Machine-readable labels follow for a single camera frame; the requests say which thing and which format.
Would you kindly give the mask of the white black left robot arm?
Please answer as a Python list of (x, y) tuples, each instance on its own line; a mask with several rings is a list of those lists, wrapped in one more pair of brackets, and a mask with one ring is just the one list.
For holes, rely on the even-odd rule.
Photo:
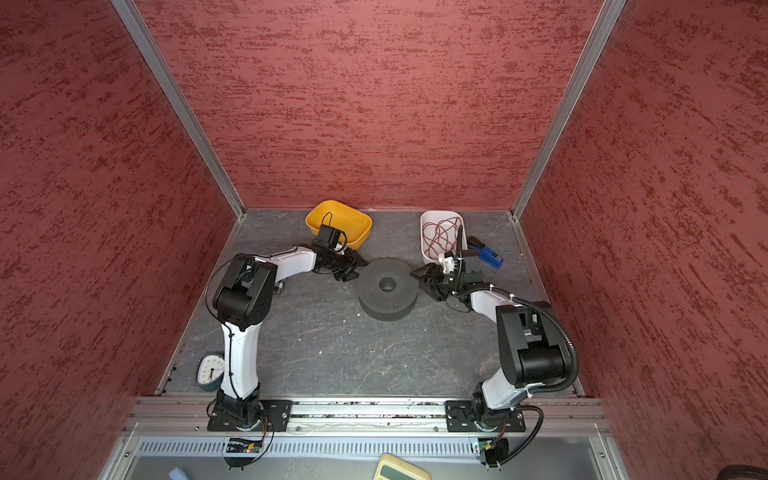
[(217, 414), (240, 429), (250, 429), (263, 418), (258, 338), (278, 283), (304, 273), (329, 273), (337, 281), (348, 282), (367, 265), (354, 249), (337, 252), (308, 244), (266, 256), (235, 255), (211, 300), (212, 313), (224, 335), (223, 380), (214, 403)]

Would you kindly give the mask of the grey perforated cable spool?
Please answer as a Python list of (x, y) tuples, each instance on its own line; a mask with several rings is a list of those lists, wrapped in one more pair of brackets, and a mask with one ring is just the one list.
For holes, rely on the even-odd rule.
[(371, 318), (393, 322), (404, 319), (414, 309), (418, 281), (404, 261), (386, 258), (371, 262), (355, 281), (362, 310)]

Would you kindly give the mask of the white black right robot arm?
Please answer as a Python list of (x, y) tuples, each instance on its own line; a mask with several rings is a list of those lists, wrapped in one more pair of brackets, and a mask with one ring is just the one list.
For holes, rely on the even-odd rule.
[(496, 325), (500, 367), (472, 397), (474, 421), (480, 428), (501, 425), (535, 393), (559, 392), (575, 383), (579, 359), (574, 342), (548, 303), (526, 300), (484, 282), (480, 273), (446, 273), (437, 264), (418, 268), (410, 276), (432, 299), (454, 299)]

